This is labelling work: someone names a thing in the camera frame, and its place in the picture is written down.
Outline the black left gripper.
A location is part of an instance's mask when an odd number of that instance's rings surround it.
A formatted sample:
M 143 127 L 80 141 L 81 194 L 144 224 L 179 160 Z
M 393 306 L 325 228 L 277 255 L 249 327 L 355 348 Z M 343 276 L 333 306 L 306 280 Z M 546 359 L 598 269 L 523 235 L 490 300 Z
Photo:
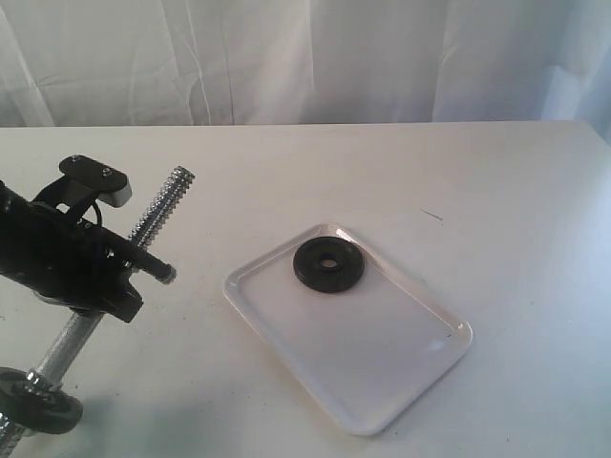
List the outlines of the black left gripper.
M 176 269 L 148 252 L 142 241 L 120 238 L 118 254 L 98 224 L 75 223 L 1 186 L 1 275 L 40 296 L 80 310 L 132 321 L 143 299 L 124 265 L 162 284 Z

